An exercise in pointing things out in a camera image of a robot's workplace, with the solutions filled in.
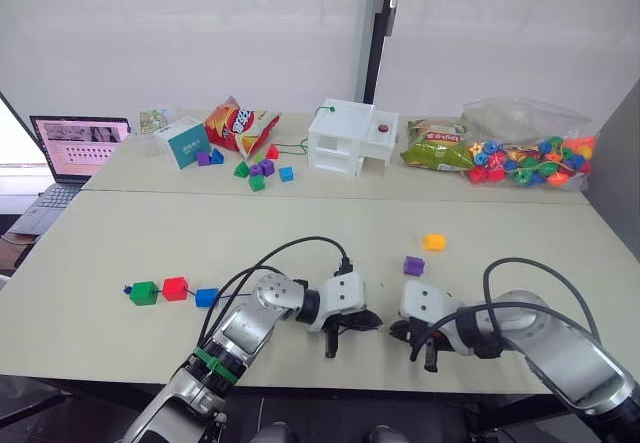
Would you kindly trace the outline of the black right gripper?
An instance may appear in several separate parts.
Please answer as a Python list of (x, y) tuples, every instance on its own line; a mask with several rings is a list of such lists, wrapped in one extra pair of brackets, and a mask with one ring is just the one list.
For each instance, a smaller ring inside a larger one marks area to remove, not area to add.
[[(394, 322), (389, 327), (389, 334), (397, 339), (408, 343), (412, 348), (420, 349), (422, 335), (430, 329), (431, 325), (420, 319), (409, 317), (405, 320)], [(438, 345), (434, 337), (430, 337), (425, 342), (424, 369), (429, 373), (438, 372)]]

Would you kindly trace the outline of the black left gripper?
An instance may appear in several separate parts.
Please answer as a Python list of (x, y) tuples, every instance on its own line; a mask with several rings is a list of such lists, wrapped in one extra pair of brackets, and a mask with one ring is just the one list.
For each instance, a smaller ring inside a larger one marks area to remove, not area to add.
[(325, 357), (334, 359), (339, 347), (339, 334), (341, 331), (353, 330), (367, 332), (377, 330), (383, 321), (371, 310), (361, 310), (349, 314), (336, 314), (325, 322)]

